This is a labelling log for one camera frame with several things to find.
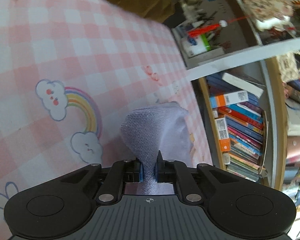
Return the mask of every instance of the shelf board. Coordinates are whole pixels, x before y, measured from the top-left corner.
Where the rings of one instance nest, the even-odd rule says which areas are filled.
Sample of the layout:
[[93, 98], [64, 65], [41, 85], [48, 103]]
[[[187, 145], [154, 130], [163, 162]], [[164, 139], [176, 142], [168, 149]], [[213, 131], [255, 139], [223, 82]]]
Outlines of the shelf board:
[[214, 137], [214, 141], [216, 142], [216, 149], [217, 149], [219, 166], [222, 170], [226, 171], [226, 166], [224, 165], [224, 163], [222, 161], [222, 152], [221, 152], [221, 149], [220, 149], [218, 133], [217, 133], [217, 129], [216, 129], [216, 126], [215, 126], [215, 121], [214, 121], [214, 117], [213, 117], [213, 113], [212, 113], [212, 107], [211, 107], [210, 100], [209, 100], [210, 96], [209, 96], [209, 91], [208, 91], [208, 86], [207, 86], [207, 83], [206, 83], [206, 79], [205, 78], [200, 78], [199, 79], [199, 85], [200, 85], [200, 89], [203, 93], [204, 101], [205, 101], [207, 109], [208, 109], [208, 114], [209, 114], [209, 119], [210, 119], [210, 122], [211, 122], [213, 137]]
[[263, 67], [265, 77], [268, 77], [267, 87], [272, 91], [272, 98], [270, 106], [272, 116], [272, 127], [276, 130], [276, 137], [274, 136], [273, 142], [276, 143], [276, 150], [274, 148], [273, 159], [273, 186], [277, 190], [282, 189], [284, 171], [287, 158], [287, 124], [288, 116], [285, 105], [285, 97], [282, 88], [282, 81], [279, 72], [278, 62], [275, 57], [269, 58], [265, 61], [266, 65]]
[[[227, 4], [231, 12], [226, 12], [224, 20], [227, 20], [227, 15], [233, 13], [236, 17], [245, 16], [244, 4], [241, 0], [225, 0], [225, 4]], [[249, 18], [240, 20], [236, 24], [240, 25], [240, 37], [243, 35], [244, 41], [241, 41], [239, 36], [238, 40], [234, 39], [233, 41], [237, 43], [244, 42], [246, 44], [245, 48], [206, 60], [196, 67], [188, 69], [188, 80], [192, 81], [213, 73], [282, 55], [289, 51], [300, 50], [300, 37], [262, 45], [260, 36]], [[226, 27], [223, 32], [230, 31], [227, 28], [231, 25]]]

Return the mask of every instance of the cloud print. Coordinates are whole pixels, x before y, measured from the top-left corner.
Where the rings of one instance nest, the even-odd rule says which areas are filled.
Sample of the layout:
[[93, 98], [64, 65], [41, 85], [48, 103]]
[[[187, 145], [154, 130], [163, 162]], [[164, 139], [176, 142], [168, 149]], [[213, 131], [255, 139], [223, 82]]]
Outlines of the cloud print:
[[78, 153], [81, 159], [86, 163], [102, 163], [102, 146], [95, 133], [77, 132], [71, 140], [72, 149]]
[[35, 87], [35, 92], [53, 120], [61, 121], [66, 117], [68, 98], [61, 82], [48, 79], [40, 80]]

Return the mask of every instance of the white shelf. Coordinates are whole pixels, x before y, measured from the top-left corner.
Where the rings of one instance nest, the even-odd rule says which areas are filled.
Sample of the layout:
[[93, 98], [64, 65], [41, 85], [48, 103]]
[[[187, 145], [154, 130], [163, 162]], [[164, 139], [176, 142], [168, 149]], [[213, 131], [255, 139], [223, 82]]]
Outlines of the white shelf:
[[289, 51], [300, 50], [300, 38], [280, 41], [268, 45], [258, 45], [225, 54], [203, 62], [187, 71], [188, 80], [195, 80], [223, 70], [275, 57]]
[[[217, 2], [224, 5], [224, 14], [220, 16], [218, 13], [218, 17], [223, 17], [224, 20], [244, 15], [245, 10], [241, 0], [218, 0]], [[202, 8], [207, 10], [207, 12], [215, 10], [213, 3], [207, 3], [206, 0], [202, 3]], [[258, 62], [285, 54], [289, 51], [300, 50], [300, 38], [262, 45], [258, 32], [248, 18], [231, 23], [221, 31], [220, 37], [222, 35], [229, 35], [229, 40], [232, 44], [236, 44], [237, 47], [232, 48], [232, 50], [227, 50], [225, 55], [195, 65], [191, 64], [191, 62], [184, 57], [187, 66], [188, 80], [195, 80], [216, 72]]]

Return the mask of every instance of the bed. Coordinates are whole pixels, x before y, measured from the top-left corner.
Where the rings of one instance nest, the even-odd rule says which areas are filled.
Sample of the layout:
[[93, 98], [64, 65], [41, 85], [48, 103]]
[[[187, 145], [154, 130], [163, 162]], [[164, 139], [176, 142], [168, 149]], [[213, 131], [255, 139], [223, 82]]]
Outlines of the bed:
[[88, 163], [133, 158], [119, 134], [125, 116], [168, 101], [189, 111], [193, 165], [211, 164], [167, 27], [105, 0], [0, 0], [0, 240], [10, 237], [10, 197]]

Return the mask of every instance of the bookshelf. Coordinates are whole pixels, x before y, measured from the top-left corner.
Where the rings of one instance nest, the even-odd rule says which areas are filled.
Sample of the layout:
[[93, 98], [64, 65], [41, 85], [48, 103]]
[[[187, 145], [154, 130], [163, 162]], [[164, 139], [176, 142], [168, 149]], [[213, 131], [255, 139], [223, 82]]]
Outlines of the bookshelf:
[[[287, 113], [276, 58], [255, 62], [254, 66], [246, 65], [240, 68], [241, 71], [248, 75], [251, 75], [251, 71], [256, 72], [253, 76], [256, 77], [259, 75], [258, 79], [262, 80], [266, 86], [261, 98], [260, 107], [266, 112], [269, 121], [268, 144], [265, 154], [265, 167], [268, 170], [268, 177], [263, 178], [262, 184], [281, 190], [286, 158]], [[209, 121], [217, 150], [218, 164], [221, 169], [226, 170], [226, 166], [222, 161], [222, 152], [218, 143], [218, 134], [205, 77], [199, 78], [199, 85], [208, 109]]]

